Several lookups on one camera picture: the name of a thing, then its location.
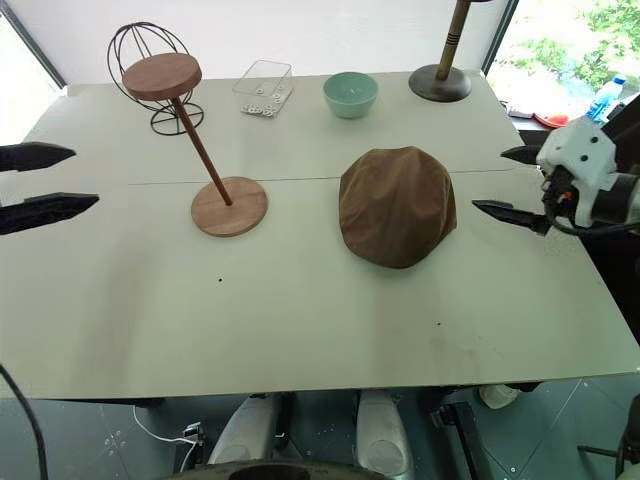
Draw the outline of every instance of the plastic bottle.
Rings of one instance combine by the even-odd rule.
[[[604,87],[598,90],[593,102],[591,102],[587,117],[595,122],[603,121],[602,115],[620,96],[620,93],[622,93],[622,85],[624,85],[626,80],[622,75],[616,75],[612,80],[607,82]]]

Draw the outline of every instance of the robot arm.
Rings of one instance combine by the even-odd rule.
[[[0,172],[48,168],[73,155],[75,152],[68,148],[40,142],[0,146]],[[93,194],[52,193],[8,204],[11,195],[4,193],[0,191],[0,235],[73,218],[98,201]]]
[[[578,236],[607,235],[640,227],[640,177],[619,173],[616,146],[587,118],[553,131],[541,148],[516,147],[503,156],[535,164],[544,175],[544,216],[510,204],[474,200],[485,213],[546,235],[551,226]],[[567,217],[569,226],[557,220]],[[610,225],[594,226],[594,222]]]

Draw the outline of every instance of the red object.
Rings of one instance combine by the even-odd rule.
[[[551,128],[566,127],[567,123],[569,123],[569,115],[565,113],[554,113],[553,115],[540,115],[538,113],[534,113],[533,118],[541,124]]]

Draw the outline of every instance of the round wooden top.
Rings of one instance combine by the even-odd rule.
[[[138,100],[169,100],[192,90],[202,79],[198,61],[185,53],[162,53],[131,65],[122,83]]]

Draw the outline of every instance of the wooden round base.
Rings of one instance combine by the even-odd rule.
[[[244,177],[223,178],[233,205],[227,206],[213,183],[198,192],[191,204],[191,217],[200,230],[216,237],[248,232],[267,213],[267,194],[258,182]]]

